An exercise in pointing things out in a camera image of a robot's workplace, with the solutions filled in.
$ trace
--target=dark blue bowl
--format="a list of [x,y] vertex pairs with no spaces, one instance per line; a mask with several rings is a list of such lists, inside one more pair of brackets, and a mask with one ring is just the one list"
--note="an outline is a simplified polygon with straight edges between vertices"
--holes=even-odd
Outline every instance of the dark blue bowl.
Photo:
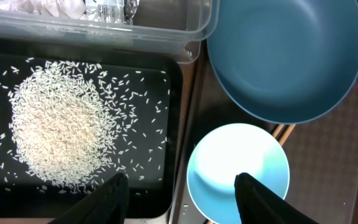
[[224,0],[208,39],[215,74],[248,113],[303,123],[333,109],[358,74],[355,0]]

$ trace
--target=brown tray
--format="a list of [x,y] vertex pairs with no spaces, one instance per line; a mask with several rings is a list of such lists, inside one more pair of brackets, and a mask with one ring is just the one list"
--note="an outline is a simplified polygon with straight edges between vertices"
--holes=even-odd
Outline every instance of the brown tray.
[[[213,74],[204,47],[196,71],[169,223],[205,221],[187,191],[187,162],[194,145],[205,134],[234,122],[251,123],[267,131],[274,127],[245,113],[230,100]],[[358,79],[332,112],[297,125],[284,151],[290,163],[288,203],[319,223],[358,224]]]

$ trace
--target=chopstick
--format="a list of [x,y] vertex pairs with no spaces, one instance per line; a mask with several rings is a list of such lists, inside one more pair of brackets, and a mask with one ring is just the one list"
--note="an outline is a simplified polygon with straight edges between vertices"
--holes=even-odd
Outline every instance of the chopstick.
[[[281,135],[279,135],[282,132],[282,129],[284,127],[285,127],[284,124],[277,125],[277,127],[274,129],[273,134],[272,134],[273,137],[275,139],[277,139],[278,143],[280,143],[281,146],[284,145],[285,141],[290,136],[291,132],[295,128],[295,124],[291,124],[291,125],[288,125],[287,127],[285,127],[283,133]],[[211,220],[208,220],[208,222],[206,224],[214,224],[214,223]]]

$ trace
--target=small bowl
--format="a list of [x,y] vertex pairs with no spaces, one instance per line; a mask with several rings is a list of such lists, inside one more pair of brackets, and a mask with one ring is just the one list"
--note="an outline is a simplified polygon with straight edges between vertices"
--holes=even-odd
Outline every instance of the small bowl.
[[208,133],[187,167],[187,187],[197,209],[214,223],[241,224],[234,180],[243,172],[285,198],[290,168],[272,135],[250,124],[228,124]]

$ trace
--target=pile of rice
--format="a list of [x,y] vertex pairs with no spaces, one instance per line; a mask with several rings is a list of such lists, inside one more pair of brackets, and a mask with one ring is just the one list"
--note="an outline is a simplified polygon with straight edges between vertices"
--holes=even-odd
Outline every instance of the pile of rice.
[[31,175],[61,187],[85,183],[111,162],[106,151],[116,125],[92,80],[64,69],[57,62],[39,67],[15,88],[9,125],[18,160]]

